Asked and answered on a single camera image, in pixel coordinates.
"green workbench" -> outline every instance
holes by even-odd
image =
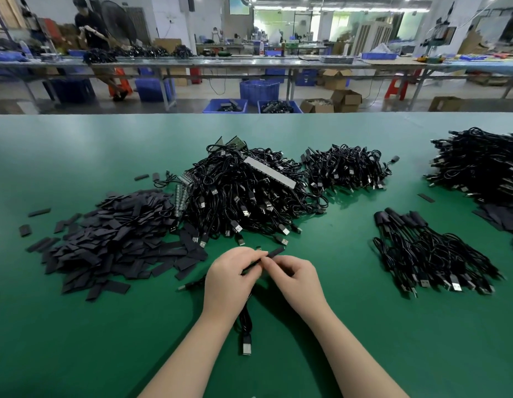
[[[412,397],[513,397],[513,251],[511,234],[472,214],[462,193],[429,188],[422,179],[436,152],[429,140],[479,126],[513,131],[513,113],[122,114],[0,116],[0,397],[136,396],[173,352],[202,308],[203,292],[175,292],[171,270],[131,281],[125,296],[60,295],[62,275],[44,275],[40,254],[24,248],[51,235],[54,224],[114,190],[151,188],[142,173],[182,173],[220,136],[271,147],[299,159],[332,143],[399,155],[387,191],[338,193],[327,213],[298,223],[288,254],[319,273],[338,317]],[[435,203],[419,198],[426,193]],[[373,213],[419,211],[439,232],[459,235],[509,278],[496,294],[418,289],[403,298],[375,254]],[[50,214],[27,218],[51,207]],[[33,235],[21,239],[29,223]],[[250,247],[277,247],[244,234]],[[212,240],[209,260],[235,247]],[[338,396],[321,348],[269,279],[257,284],[248,309],[253,355],[240,356],[232,331],[213,369],[207,397]]]

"factory floor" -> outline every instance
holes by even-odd
[[[177,86],[177,105],[170,113],[201,113],[213,98],[239,98],[239,79],[213,79],[204,80],[199,85]],[[410,85],[406,99],[402,102],[391,96],[384,99],[390,80],[352,80],[350,89],[363,96],[363,104],[359,112],[404,111],[408,109],[409,102],[415,92],[415,85]],[[99,79],[91,79],[97,100],[89,104],[67,104],[55,106],[49,99],[48,93],[41,80],[29,84],[31,92],[37,99],[40,113],[43,114],[126,114],[126,113],[165,113],[163,103],[142,103],[138,93],[133,92],[120,103],[115,103],[109,96],[107,85]],[[513,89],[507,99],[500,99],[504,87],[481,86],[464,79],[444,81],[426,81],[421,89],[413,111],[427,111],[432,98],[435,96],[457,96],[465,99],[461,111],[498,111],[513,112]],[[310,98],[326,98],[332,91],[322,86],[296,86],[295,98],[297,102]],[[286,96],[286,83],[280,86],[280,98]],[[256,113],[256,108],[250,106],[250,113]],[[0,114],[37,114],[37,109],[30,102],[24,84],[20,82],[0,82]]]

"forearm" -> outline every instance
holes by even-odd
[[[321,344],[344,397],[408,397],[329,307],[307,323]]]
[[[201,316],[140,398],[203,396],[231,326]]]

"person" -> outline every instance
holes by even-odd
[[[78,13],[74,18],[74,22],[80,31],[80,39],[87,40],[87,46],[90,49],[109,50],[108,33],[105,25],[98,14],[90,11],[85,0],[72,0]],[[108,75],[113,74],[111,68],[93,68],[96,78],[105,82],[114,92],[113,100],[120,102],[127,96],[127,91],[120,88],[114,79]]]
[[[408,397],[333,313],[312,263],[293,256],[272,260],[266,255],[249,247],[236,247],[212,263],[199,319],[139,397],[203,395],[223,342],[263,270],[321,344],[343,396]],[[257,260],[260,263],[241,274]]]

